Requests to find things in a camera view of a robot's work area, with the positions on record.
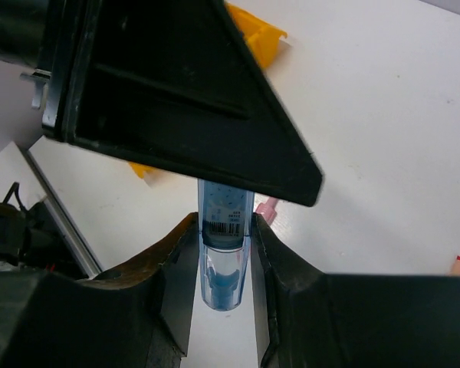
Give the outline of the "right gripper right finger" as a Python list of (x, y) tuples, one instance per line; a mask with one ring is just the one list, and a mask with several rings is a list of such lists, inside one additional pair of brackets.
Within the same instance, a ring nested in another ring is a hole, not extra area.
[(460, 277), (326, 274), (254, 215), (261, 367), (460, 367)]

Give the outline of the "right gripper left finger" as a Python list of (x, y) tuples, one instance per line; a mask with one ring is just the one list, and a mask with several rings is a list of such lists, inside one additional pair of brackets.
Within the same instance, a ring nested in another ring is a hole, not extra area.
[(178, 367), (188, 353), (198, 216), (93, 279), (0, 272), (0, 367)]

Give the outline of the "blue correction tape dispenser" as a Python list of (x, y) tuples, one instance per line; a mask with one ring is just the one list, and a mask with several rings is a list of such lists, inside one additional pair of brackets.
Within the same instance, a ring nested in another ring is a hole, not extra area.
[(253, 192), (198, 181), (199, 267), (202, 299), (215, 311), (242, 302), (251, 247)]

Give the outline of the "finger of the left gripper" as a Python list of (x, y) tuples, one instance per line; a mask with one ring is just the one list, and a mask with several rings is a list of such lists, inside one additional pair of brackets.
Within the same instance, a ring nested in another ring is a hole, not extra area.
[(46, 136), (300, 205), (320, 167), (221, 1), (52, 1)]

